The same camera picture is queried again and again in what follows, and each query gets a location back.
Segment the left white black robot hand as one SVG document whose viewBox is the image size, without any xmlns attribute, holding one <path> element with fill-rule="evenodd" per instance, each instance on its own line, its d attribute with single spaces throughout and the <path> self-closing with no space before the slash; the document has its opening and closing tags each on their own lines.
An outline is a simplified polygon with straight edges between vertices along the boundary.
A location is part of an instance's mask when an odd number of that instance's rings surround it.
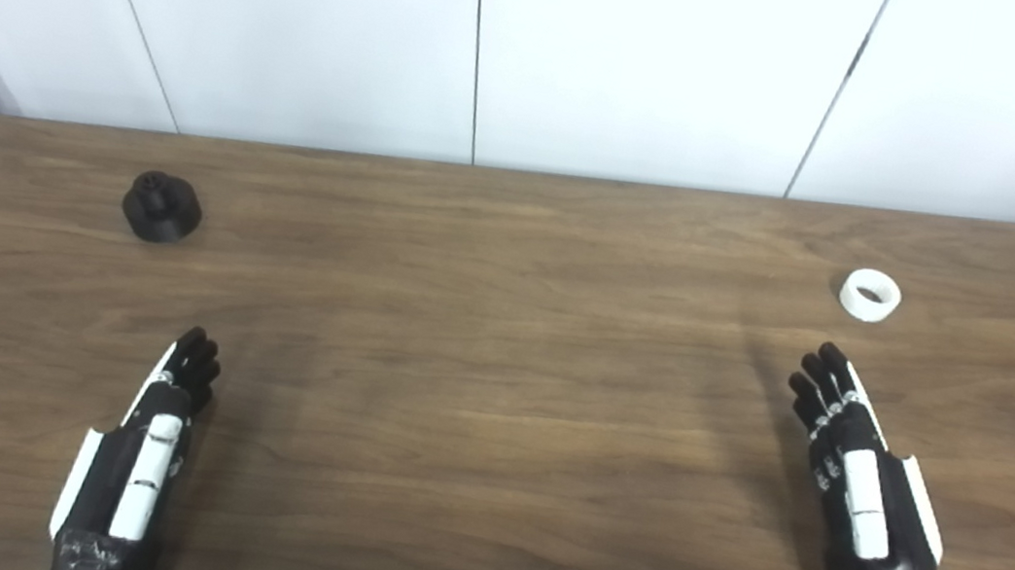
<svg viewBox="0 0 1015 570">
<path fill-rule="evenodd" d="M 152 535 L 174 476 L 189 453 L 194 419 L 214 396 L 218 345 L 202 328 L 170 344 L 118 426 L 86 432 L 49 524 L 137 543 Z"/>
</svg>

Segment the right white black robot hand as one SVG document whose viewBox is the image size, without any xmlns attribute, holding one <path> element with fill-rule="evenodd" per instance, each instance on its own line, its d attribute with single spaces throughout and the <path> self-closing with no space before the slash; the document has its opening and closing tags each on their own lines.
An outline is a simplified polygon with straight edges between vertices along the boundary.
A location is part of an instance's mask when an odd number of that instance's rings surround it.
<svg viewBox="0 0 1015 570">
<path fill-rule="evenodd" d="M 890 451 L 853 363 L 826 341 L 789 377 L 828 531 L 826 570 L 938 570 L 941 537 L 915 456 Z"/>
</svg>

